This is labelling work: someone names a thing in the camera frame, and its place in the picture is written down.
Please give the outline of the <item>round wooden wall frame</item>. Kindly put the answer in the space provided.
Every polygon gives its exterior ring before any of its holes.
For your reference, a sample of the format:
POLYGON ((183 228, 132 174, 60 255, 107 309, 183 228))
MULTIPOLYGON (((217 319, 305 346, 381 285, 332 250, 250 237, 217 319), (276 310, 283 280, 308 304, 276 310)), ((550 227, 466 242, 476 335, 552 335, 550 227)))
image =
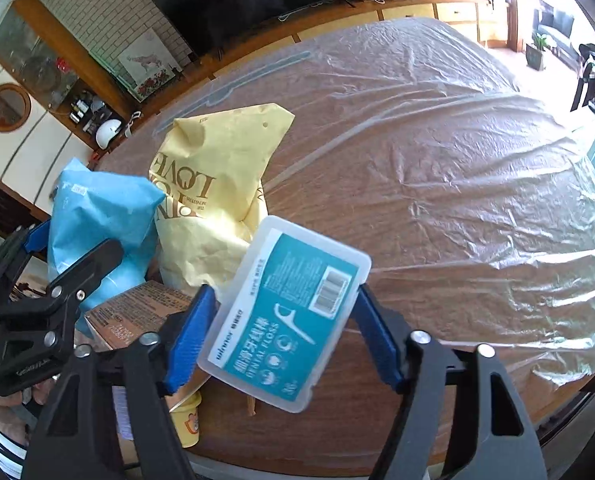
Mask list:
POLYGON ((19 129, 32 111, 29 94, 18 84, 0 84, 0 133, 19 129))

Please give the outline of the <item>white helmet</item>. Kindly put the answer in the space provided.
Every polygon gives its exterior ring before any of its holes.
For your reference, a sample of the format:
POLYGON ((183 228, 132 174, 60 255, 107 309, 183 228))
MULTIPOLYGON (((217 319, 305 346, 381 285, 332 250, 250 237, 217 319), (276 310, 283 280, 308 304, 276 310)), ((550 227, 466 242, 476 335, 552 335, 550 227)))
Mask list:
POLYGON ((101 150, 106 150, 119 133, 122 132, 122 122, 119 119, 109 119, 96 129, 96 144, 101 150))

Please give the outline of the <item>yellow paper bag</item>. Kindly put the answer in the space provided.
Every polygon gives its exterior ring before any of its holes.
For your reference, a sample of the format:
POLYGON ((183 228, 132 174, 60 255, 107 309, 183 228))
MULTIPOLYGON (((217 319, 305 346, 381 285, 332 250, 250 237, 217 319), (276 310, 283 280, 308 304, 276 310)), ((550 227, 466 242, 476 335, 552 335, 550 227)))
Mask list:
POLYGON ((155 214, 165 285, 226 290, 267 217, 262 176, 293 122, 274 103, 174 120, 148 168, 166 194, 155 214))

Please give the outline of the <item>brown cardboard box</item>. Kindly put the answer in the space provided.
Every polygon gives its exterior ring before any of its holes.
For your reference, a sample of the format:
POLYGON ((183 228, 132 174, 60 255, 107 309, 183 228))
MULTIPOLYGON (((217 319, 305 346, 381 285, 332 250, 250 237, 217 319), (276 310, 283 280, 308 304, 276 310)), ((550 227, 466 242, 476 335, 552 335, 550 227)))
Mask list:
POLYGON ((157 332, 169 315, 188 309, 192 298, 157 282, 146 282, 84 314, 93 338, 105 350, 128 347, 142 334, 157 332))

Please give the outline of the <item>potted green plant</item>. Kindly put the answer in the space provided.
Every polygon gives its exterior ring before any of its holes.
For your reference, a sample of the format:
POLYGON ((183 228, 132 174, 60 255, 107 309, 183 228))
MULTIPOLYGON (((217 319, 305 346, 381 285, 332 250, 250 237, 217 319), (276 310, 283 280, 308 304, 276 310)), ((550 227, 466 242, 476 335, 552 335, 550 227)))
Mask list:
POLYGON ((545 69, 545 53, 549 50, 549 37, 533 32, 532 42, 526 46, 525 58, 527 65, 537 72, 545 69))

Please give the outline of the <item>wooden TV cabinet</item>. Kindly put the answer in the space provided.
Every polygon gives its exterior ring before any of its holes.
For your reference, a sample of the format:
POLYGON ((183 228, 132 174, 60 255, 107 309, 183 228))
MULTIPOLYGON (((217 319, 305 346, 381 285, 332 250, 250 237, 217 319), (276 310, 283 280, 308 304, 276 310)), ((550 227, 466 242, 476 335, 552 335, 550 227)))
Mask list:
POLYGON ((160 114, 186 92, 234 70, 253 58, 344 28, 398 18, 435 18, 484 47, 504 48, 517 39, 517 7, 488 0, 375 0, 336 2, 299 11, 235 41, 223 54, 203 56, 199 66, 187 67, 182 77, 155 92, 141 105, 139 124, 160 114))

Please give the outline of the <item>light blue plastic bag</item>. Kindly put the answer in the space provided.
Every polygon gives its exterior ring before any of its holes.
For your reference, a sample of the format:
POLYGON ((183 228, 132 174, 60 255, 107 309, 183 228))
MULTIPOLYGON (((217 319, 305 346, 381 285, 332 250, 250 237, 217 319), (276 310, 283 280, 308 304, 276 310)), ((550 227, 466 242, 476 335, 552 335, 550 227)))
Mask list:
POLYGON ((90 337, 84 313, 145 282, 155 254, 157 206, 165 193, 145 177, 91 171, 72 159, 56 182, 48 243, 48 278, 54 280, 104 240, 119 240, 122 263, 87 295, 76 328, 90 337))

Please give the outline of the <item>giraffe picture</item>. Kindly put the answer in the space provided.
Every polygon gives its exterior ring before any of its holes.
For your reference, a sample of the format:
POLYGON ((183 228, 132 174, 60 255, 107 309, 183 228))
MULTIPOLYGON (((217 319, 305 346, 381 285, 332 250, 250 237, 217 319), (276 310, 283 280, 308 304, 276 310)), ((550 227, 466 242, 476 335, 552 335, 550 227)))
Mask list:
POLYGON ((147 29, 134 40, 118 58, 134 79, 134 87, 146 74, 156 68, 168 66, 176 73, 180 70, 178 62, 152 28, 147 29))

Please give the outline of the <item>dental floss box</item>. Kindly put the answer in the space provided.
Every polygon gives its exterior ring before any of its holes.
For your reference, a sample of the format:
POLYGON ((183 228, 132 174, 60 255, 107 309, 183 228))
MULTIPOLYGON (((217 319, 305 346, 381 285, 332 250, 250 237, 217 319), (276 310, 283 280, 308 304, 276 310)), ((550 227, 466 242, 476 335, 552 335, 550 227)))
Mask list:
POLYGON ((198 366, 275 408, 303 412, 371 266, 358 249, 267 217, 220 298, 198 366))

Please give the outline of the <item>clear plastic table cover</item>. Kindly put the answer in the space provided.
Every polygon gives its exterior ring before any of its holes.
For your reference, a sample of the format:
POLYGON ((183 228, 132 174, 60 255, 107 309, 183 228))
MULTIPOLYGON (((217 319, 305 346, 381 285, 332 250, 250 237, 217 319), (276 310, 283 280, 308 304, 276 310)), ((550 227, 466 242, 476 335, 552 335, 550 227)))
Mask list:
POLYGON ((184 96, 102 159, 143 174, 177 117, 276 103, 269 211, 372 258, 371 289, 518 377, 595 373, 595 168, 479 44, 431 18, 330 32, 184 96))

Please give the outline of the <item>glass display cabinet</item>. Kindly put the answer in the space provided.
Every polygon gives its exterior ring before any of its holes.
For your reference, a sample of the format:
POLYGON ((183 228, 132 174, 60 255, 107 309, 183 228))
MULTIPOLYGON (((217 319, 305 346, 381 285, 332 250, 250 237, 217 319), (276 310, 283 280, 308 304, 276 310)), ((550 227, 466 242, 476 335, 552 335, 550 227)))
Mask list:
POLYGON ((123 124, 119 112, 14 9, 0 24, 0 64, 89 148, 103 154, 118 143, 116 138, 103 141, 98 130, 109 120, 123 124))

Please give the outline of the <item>flower picture frame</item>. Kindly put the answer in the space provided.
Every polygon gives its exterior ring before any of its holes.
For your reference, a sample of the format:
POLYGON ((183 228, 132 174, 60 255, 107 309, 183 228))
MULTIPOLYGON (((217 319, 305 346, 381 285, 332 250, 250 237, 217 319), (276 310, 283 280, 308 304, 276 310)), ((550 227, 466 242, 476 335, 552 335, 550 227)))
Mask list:
POLYGON ((174 80, 177 77, 175 70, 172 70, 168 66, 156 68, 151 70, 150 73, 146 74, 134 87, 134 97, 139 101, 143 102, 148 99, 152 93, 160 90, 168 84, 169 81, 174 80))

